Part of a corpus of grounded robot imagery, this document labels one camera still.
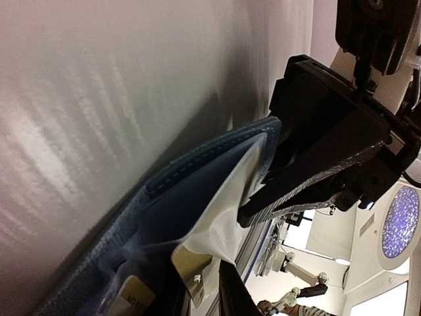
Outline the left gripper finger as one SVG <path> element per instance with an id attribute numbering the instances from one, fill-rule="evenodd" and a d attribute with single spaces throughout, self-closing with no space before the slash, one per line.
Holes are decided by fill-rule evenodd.
<path id="1" fill-rule="evenodd" d="M 218 296 L 220 315 L 262 315 L 247 291 L 236 266 L 225 261 L 220 262 Z"/>

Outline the gold credit card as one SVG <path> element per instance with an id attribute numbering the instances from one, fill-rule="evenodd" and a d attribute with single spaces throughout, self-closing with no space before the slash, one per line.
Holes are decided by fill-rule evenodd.
<path id="1" fill-rule="evenodd" d="M 189 251 L 185 246 L 177 247 L 171 261 L 179 274 L 194 307 L 199 307 L 205 297 L 203 271 L 212 263 L 212 256 Z"/>
<path id="2" fill-rule="evenodd" d="M 142 315 L 155 299 L 155 293 L 137 276 L 130 275 L 119 290 L 111 315 Z"/>

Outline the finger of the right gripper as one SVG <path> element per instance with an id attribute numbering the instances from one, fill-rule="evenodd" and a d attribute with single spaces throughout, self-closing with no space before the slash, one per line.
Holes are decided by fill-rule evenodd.
<path id="1" fill-rule="evenodd" d="M 309 74 L 276 81 L 270 114 L 282 123 L 270 170 L 282 170 L 298 160 L 316 160 L 316 166 L 342 164 L 355 154 L 347 129 L 355 106 L 338 92 Z"/>
<path id="2" fill-rule="evenodd" d="M 347 129 L 351 137 L 355 154 L 342 164 L 328 165 L 328 158 L 322 159 L 317 167 L 316 160 L 300 165 L 298 160 L 290 164 L 243 206 L 237 214 L 237 221 L 242 227 L 300 212 L 312 206 L 325 207 L 331 204 L 340 191 L 346 187 L 341 182 L 338 187 L 329 185 L 332 178 L 352 167 L 373 158 L 383 146 L 388 135 L 388 123 L 382 117 L 369 117 L 361 112 L 354 112 L 351 127 Z"/>

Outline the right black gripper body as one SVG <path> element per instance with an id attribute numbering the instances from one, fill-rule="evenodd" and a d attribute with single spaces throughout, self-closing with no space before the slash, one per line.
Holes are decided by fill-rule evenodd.
<path id="1" fill-rule="evenodd" d="M 347 183 L 332 202 L 340 210 L 346 211 L 353 205 L 365 208 L 380 199 L 415 160 L 420 138 L 369 93 L 352 87 L 340 75 L 306 55 L 290 58 L 284 78 L 291 80 L 300 74 L 309 74 L 331 87 L 355 106 L 355 112 L 382 117 L 388 123 L 388 135 L 379 152 L 367 162 L 336 174 L 329 183 L 331 187 Z"/>

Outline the blue card holder wallet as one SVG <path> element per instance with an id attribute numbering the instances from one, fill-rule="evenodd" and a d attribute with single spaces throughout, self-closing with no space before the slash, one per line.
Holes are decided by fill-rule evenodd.
<path id="1" fill-rule="evenodd" d="M 155 173 L 38 314 L 111 315 L 124 281 L 134 275 L 155 293 L 142 315 L 189 315 L 194 305 L 171 256 L 179 246 L 211 255 L 203 271 L 203 300 L 218 289 L 220 262 L 235 265 L 241 245 L 239 208 L 266 176 L 281 126 L 268 117 L 231 130 Z"/>

